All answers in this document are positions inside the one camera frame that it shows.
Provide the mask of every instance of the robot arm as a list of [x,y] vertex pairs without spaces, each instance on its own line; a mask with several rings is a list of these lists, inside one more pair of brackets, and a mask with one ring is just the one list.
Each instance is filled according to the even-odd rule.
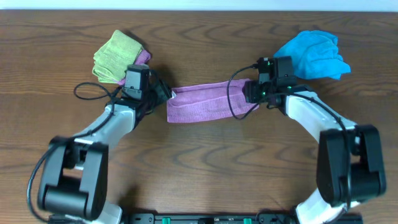
[[[358,126],[324,104],[310,87],[297,85],[290,57],[260,58],[256,67],[259,80],[246,83],[246,101],[277,107],[300,123],[319,143],[318,188],[295,208],[295,222],[329,223],[346,213],[347,208],[386,191],[381,142],[374,126]],[[347,150],[349,155],[360,156],[360,162],[351,164]],[[349,206],[346,204],[347,175],[351,184]]]
[[[154,83],[149,81],[151,75],[156,77]],[[114,105],[108,104],[97,120],[75,136],[89,133],[112,113],[112,117],[95,133],[75,138],[73,142],[63,137],[52,139],[50,148],[54,145],[57,148],[45,162],[37,197],[39,208],[67,214],[69,220],[83,223],[120,222],[120,207],[106,202],[108,152],[147,113],[172,96],[170,88],[157,78],[154,71],[140,65],[127,68],[126,84],[121,90],[122,96],[112,99]],[[82,170],[82,176],[69,177],[64,175],[64,169]]]

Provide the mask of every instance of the white wall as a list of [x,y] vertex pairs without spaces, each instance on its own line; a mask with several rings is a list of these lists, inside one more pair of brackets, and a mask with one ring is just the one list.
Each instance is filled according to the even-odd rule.
[[398,12],[398,0],[0,0],[0,9]]

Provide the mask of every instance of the cable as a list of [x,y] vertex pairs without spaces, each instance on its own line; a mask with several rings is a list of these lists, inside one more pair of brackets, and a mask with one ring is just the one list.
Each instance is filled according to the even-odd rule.
[[[77,94],[77,89],[83,85],[93,85],[93,86],[97,86],[99,88],[101,88],[106,94],[103,96],[97,96],[97,97],[93,97],[93,98],[85,98],[82,96],[79,96]],[[112,115],[114,113],[114,98],[116,97],[116,95],[118,94],[119,90],[121,89],[121,87],[118,87],[117,89],[115,89],[112,93],[110,93],[105,87],[103,87],[100,84],[97,83],[92,83],[92,82],[83,82],[81,84],[78,84],[75,89],[73,90],[73,94],[82,100],[97,100],[97,99],[101,99],[104,98],[106,96],[108,96],[111,100],[111,111],[109,112],[109,115],[105,118],[105,120],[99,124],[97,127],[95,127],[92,130],[87,131],[87,133],[83,133],[83,134],[79,134],[76,136],[72,136],[70,138],[67,138],[65,141],[62,142],[58,142],[56,144],[54,144],[53,146],[51,146],[51,148],[45,152],[43,154],[43,156],[39,159],[39,161],[36,163],[35,168],[32,171],[32,174],[30,175],[28,184],[27,184],[27,191],[26,191],[26,199],[27,199],[27,206],[30,210],[30,212],[33,214],[34,217],[36,217],[38,220],[44,222],[44,223],[48,223],[49,220],[46,220],[45,218],[41,217],[34,209],[33,209],[33,204],[32,204],[32,200],[30,198],[30,193],[32,191],[32,184],[33,184],[33,180],[35,179],[36,173],[39,170],[40,166],[43,164],[44,160],[46,160],[58,147],[60,147],[62,144],[67,144],[69,142],[74,141],[76,138],[82,138],[85,136],[89,136],[92,135],[93,133],[97,132],[99,129],[101,129],[111,118]]]
[[232,79],[233,79],[239,72],[245,71],[245,70],[247,70],[247,69],[249,69],[249,68],[255,68],[255,67],[256,67],[256,64],[253,64],[253,65],[250,65],[250,66],[247,66],[247,67],[244,67],[244,68],[239,69],[238,71],[236,71],[236,72],[231,76],[231,78],[229,79],[228,84],[227,84],[227,86],[226,86],[226,97],[227,97],[227,99],[228,99],[229,110],[231,111],[231,114],[232,114],[232,116],[233,116],[235,119],[242,120],[242,119],[246,118],[246,117],[259,105],[259,103],[256,103],[252,108],[250,108],[250,110],[248,110],[248,112],[246,112],[246,114],[244,114],[243,117],[240,118],[240,117],[236,116],[235,113],[234,113],[234,111],[232,110],[231,100],[230,100],[230,98],[229,98],[229,85],[231,84]]

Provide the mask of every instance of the pink towel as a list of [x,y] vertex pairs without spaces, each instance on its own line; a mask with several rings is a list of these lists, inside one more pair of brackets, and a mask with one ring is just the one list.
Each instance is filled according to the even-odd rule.
[[[136,61],[134,62],[135,65],[142,65],[145,64],[149,61],[150,59],[150,53],[146,50],[142,50],[141,53],[138,55],[136,58]],[[119,85],[124,85],[126,83],[126,78],[123,78],[122,80],[118,81]]]
[[[254,106],[246,103],[243,95],[242,89],[247,81],[250,79],[233,80],[229,86],[229,98],[235,114],[244,114]],[[231,117],[226,97],[227,84],[221,82],[173,88],[176,97],[167,101],[167,121],[193,123]]]

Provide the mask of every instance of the green connector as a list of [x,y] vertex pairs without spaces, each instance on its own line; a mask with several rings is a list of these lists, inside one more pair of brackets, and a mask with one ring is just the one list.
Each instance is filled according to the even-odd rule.
[[162,219],[162,224],[171,224],[172,220],[171,218],[163,218]]
[[244,218],[243,224],[251,224],[251,218]]

